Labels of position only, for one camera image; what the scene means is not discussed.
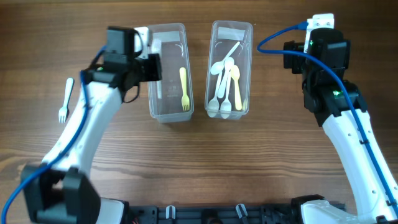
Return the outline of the cream yellow plastic fork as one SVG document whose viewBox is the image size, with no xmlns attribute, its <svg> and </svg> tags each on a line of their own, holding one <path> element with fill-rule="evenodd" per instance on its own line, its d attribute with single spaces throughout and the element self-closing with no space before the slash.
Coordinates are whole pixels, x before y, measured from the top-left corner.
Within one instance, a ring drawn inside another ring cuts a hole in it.
<svg viewBox="0 0 398 224">
<path fill-rule="evenodd" d="M 182 85 L 182 108 L 184 111 L 190 109 L 190 99 L 187 95 L 187 71 L 185 67 L 181 67 L 179 70 L 180 81 Z"/>
</svg>

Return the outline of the cream yellow plastic spoon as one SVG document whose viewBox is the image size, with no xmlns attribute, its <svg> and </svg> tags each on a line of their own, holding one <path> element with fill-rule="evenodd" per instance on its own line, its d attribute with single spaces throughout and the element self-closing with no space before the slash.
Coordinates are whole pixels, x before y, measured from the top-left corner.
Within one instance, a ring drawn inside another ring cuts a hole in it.
<svg viewBox="0 0 398 224">
<path fill-rule="evenodd" d="M 237 65 L 233 65 L 231 69 L 231 78 L 234 81 L 234 105 L 237 111 L 242 110 L 243 104 L 239 88 L 240 71 Z"/>
</svg>

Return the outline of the white short plastic spoon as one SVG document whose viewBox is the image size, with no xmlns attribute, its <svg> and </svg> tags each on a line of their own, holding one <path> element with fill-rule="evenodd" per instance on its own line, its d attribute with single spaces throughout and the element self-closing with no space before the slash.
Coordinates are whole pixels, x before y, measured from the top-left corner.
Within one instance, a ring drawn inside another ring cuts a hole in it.
<svg viewBox="0 0 398 224">
<path fill-rule="evenodd" d="M 223 75 L 223 78 L 222 78 L 221 83 L 220 83 L 220 87 L 218 88 L 218 94 L 217 94 L 218 98 L 223 98 L 224 97 L 224 94 L 225 94 L 225 91 L 226 91 L 226 82 L 227 82 L 227 79 L 228 79 L 228 73 L 230 72 L 231 67 L 233 65 L 234 65 L 234 58 L 232 58 L 232 57 L 228 57 L 225 60 L 225 62 L 224 62 L 225 71 L 224 71 L 224 75 Z"/>
</svg>

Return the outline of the white spoon bowl toward robot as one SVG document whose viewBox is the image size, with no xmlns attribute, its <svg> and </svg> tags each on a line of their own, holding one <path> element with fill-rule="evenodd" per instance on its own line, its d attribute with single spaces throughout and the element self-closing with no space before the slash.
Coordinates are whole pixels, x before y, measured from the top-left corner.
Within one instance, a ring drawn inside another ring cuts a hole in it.
<svg viewBox="0 0 398 224">
<path fill-rule="evenodd" d="M 211 117 L 211 118 L 216 116 L 217 111 L 218 111 L 219 106 L 220 106 L 220 104 L 219 104 L 219 102 L 217 100 L 217 94 L 218 94 L 218 90 L 219 90 L 219 87 L 220 87 L 221 78 L 222 78 L 222 72 L 220 72 L 218 74 L 218 79 L 217 79 L 216 88 L 215 88 L 215 95 L 210 100 L 210 102 L 208 103 L 208 108 L 209 108 L 208 116 Z"/>
</svg>

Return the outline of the white slim plastic spoon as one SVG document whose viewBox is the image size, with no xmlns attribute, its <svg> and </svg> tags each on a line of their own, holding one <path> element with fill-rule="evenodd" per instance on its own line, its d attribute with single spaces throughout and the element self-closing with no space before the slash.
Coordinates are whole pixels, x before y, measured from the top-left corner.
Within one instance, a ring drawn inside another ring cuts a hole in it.
<svg viewBox="0 0 398 224">
<path fill-rule="evenodd" d="M 231 84 L 231 73 L 228 74 L 227 82 L 226 82 L 225 99 L 220 106 L 220 110 L 223 112 L 224 117 L 226 117 L 226 115 L 230 114 L 230 112 L 231 112 L 231 102 L 229 100 L 230 84 Z"/>
</svg>

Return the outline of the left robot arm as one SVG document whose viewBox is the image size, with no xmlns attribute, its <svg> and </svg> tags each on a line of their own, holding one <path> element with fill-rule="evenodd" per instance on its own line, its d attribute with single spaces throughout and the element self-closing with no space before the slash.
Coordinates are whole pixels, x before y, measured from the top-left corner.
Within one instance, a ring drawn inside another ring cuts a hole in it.
<svg viewBox="0 0 398 224">
<path fill-rule="evenodd" d="M 95 152 L 126 93 L 162 78 L 159 49 L 147 27 L 110 26 L 106 45 L 80 72 L 80 98 L 54 147 L 24 167 L 21 190 L 34 223 L 131 223 L 126 201 L 100 197 L 90 182 Z"/>
</svg>

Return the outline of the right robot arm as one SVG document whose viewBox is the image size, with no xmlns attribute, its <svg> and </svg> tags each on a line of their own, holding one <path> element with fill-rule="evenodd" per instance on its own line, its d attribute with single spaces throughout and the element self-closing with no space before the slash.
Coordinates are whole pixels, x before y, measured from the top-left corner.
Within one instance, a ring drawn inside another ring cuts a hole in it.
<svg viewBox="0 0 398 224">
<path fill-rule="evenodd" d="M 333 28 L 309 29 L 304 43 L 284 45 L 284 67 L 303 76 L 304 107 L 335 147 L 356 203 L 352 215 L 324 197 L 292 200 L 301 223 L 397 223 L 397 183 L 377 144 L 367 104 L 343 75 L 351 43 Z"/>
</svg>

